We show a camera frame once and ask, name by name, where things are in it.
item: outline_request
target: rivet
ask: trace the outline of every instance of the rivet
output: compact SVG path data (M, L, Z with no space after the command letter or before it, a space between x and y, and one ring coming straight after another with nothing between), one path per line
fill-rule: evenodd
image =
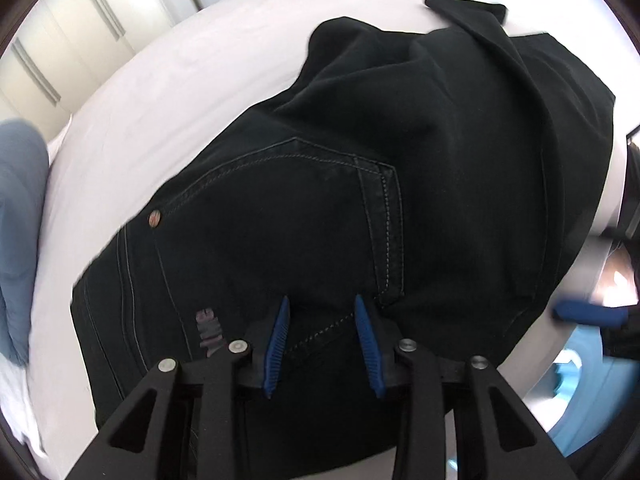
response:
M161 218L162 215L160 214L158 209L154 209L149 215L149 227L151 227L152 229L158 227Z
M162 359L162 361L158 363L158 370L160 370L161 372L170 372L174 368L175 360L171 359L170 357L168 359Z
M242 339L237 339L229 343L229 351L232 354L241 354L247 348L249 348L249 345L247 344L246 341L243 341Z
M482 357L481 355L474 355L471 358L471 365L476 370L484 370L488 367L489 361L487 361L486 358Z
M414 352L418 345L413 339L401 339L398 343L398 348L403 352Z

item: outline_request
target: contrast stitching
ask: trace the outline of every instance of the contrast stitching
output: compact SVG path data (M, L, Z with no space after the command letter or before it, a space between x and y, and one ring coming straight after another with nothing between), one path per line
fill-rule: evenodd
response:
M198 440L198 435L196 434L195 431L193 431L193 428L189 428L189 430L191 431L191 433L193 434L193 437L196 441L196 446L199 445L199 440ZM194 459L198 459L198 454L196 453L195 448L193 447L193 444L191 442L189 442L189 448L191 449L191 452L193 453L193 457Z
M398 192L398 211L400 212L400 294L404 294L404 219L402 218L402 194L400 193L400 182L396 177L396 191Z
M182 317L178 312L177 307L175 306L174 296L171 294L171 289L169 288L169 282L166 278L166 273L164 272L164 264L162 263L162 257L160 256L160 251L158 250L158 244L156 244L156 239L154 238L154 247L156 248L156 254L158 255L158 262L160 263L160 270L162 271L162 279L164 280L164 286L166 287L167 294L169 295L169 299L171 300L171 306L174 308L175 315L178 316L178 321L180 321L180 328L182 329L182 336L184 337L184 344L187 347L187 352L189 353L189 359L193 361L193 355L191 354L191 348L189 346L189 339L187 338L187 331L184 328L184 322L182 321Z
M183 192L181 192L180 195L178 195L174 200L177 200L178 198L183 196L185 193L189 192L189 190L192 187L197 186L198 183L201 180L206 179L206 177L210 173L213 173L213 172L219 170L220 168L224 168L225 166L228 166L229 164L233 164L234 162L237 162L238 160L242 160L243 158L247 158L249 156L255 156L258 153L265 152L267 150L270 150L271 148L276 148L277 146L283 146L284 144L289 144L292 140L299 140L299 139L297 139L297 137L294 137L293 139L283 140L281 142L275 142L274 144L270 144L269 146L265 146L264 148L260 148L259 150L255 150L254 152L249 152L249 153L245 153L243 155L236 156L235 158L232 158L231 160L228 160L226 162L223 162L222 164L217 165L215 168L211 168L210 170L207 170L205 173L201 174L194 182L189 184L186 187L186 189L183 190Z
M382 191L385 195L385 210L386 210L386 284L385 290L382 292L384 294L389 290L389 224L390 224L390 215L389 215L389 198L386 194L386 181L382 172L380 173L380 181L382 182Z
M140 359L142 359L142 365L145 367L145 371L148 372L149 368L146 366L145 358L142 355L140 349L140 342L138 341L138 333L136 331L136 295L133 292L133 280L131 279L131 268L129 267L129 247L127 245L127 226L124 227L124 255L127 259L127 277L129 278L129 286L131 287L131 320L133 322L133 338L136 340L136 346L138 347L138 353Z
M171 209L166 211L164 214L165 216L171 215L176 210L180 209L183 205L185 205L189 200L194 198L198 193L207 189L207 187L209 187L213 182L215 182L217 179L219 179L222 176L227 176L228 174L233 173L234 171L242 170L243 168L254 166L255 164L261 164L263 162L267 162L268 160L277 160L279 158L306 158L308 160L315 160L316 162L325 162L329 164L334 163L334 164L339 164L341 166L348 166L350 168L355 168L356 170L360 169L362 171L367 171L367 173L379 174L375 171L367 170L366 168L359 168L358 166L354 166L353 164L344 162L342 160L327 160L325 158L319 158L317 156L302 155L301 153L286 153L284 155L272 155L272 156L267 156L265 158L259 158L258 160L252 160L251 162L246 162L245 164L240 164L239 166L231 168L230 170L223 171L222 173L216 174L211 178L205 179L203 183L199 185L199 187L194 188L191 192L185 192L184 195L182 196L182 199L179 202L177 202Z
M307 337L306 339L303 339L302 341L297 342L295 345L293 345L291 348L285 350L284 355L293 352L295 349L297 349L299 346L302 346L304 344L309 343L310 341L312 341L313 339L315 339L316 337L318 337L319 335L322 335L323 333L327 332L328 330L331 330L332 328L337 327L338 325L340 325L341 323L347 321L350 317L353 317L353 312L351 312L350 314L348 314L347 316L344 316L342 319L339 319L338 321L334 321L333 323L331 323L331 325L329 325L326 328L323 328L322 330L320 330L319 332L316 332L313 335L310 335L309 337Z
M364 181L362 180L362 174L360 173L360 166L358 166L358 159L357 158L353 158L354 163L356 164L356 166L358 167L358 179L360 181L360 192L362 193L362 204L364 205L364 213L367 216L367 224L369 225L369 238L371 240L371 253L373 256L373 270L375 272L376 275L376 285L378 286L378 290L380 290L380 283L378 282L378 264L376 263L376 247L375 247L375 243L374 243L374 236L373 236L373 227L371 225L371 218L369 217L369 207L367 206L367 198L365 196L364 193Z
M116 388L118 389L118 394L120 395L120 398L124 400L124 393L122 392L122 387L120 386L118 377L116 376L116 373L113 371L113 367L109 362L109 359L107 357L107 352L104 351L104 346L102 346L102 341L100 341L100 336L98 335L98 330L95 327L95 323L94 323L94 316L91 315L91 308L89 307L89 295L87 294L87 291L86 291L87 279L88 279L88 276L84 279L84 285L82 286L82 293L84 294L84 304L86 305L86 312L89 315L89 321L91 321L91 326L94 328L95 338L98 341L100 350L102 350L102 355L104 355L104 360L107 361L107 366L109 367L109 370L111 371L111 375L113 376L113 382L115 383Z

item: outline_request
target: metal screw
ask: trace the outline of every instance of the metal screw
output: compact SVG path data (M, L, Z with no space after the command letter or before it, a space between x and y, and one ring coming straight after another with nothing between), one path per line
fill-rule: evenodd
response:
M418 345L413 339L401 339L398 343L398 348L403 352L414 352Z
M486 358L482 357L481 355L474 355L471 358L471 365L477 370L484 370L488 367L489 361L487 361Z
M242 341L242 339L237 339L229 343L229 351L232 354L241 354L247 348L249 348L249 345L247 344L246 341Z
M175 368L175 360L171 358L162 359L162 361L158 363L158 370L160 370L161 372L170 372L174 368Z

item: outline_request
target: blue pillow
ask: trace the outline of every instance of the blue pillow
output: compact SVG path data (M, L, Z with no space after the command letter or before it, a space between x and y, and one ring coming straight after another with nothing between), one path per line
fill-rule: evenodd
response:
M29 361L38 234L49 175L47 145L21 120L0 123L0 353Z

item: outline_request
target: blue cloth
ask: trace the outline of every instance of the blue cloth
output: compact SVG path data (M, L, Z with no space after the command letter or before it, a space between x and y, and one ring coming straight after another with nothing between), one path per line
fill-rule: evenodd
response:
M38 234L49 175L47 145L21 120L0 123L0 353L29 360Z
M629 318L628 308L609 308L584 300L562 300L554 307L554 314L563 321L601 328L620 328Z
M580 356L582 367L564 414L548 434L562 454L568 456L613 420L638 382L640 365L603 357L600 331L596 327L576 327L564 347Z

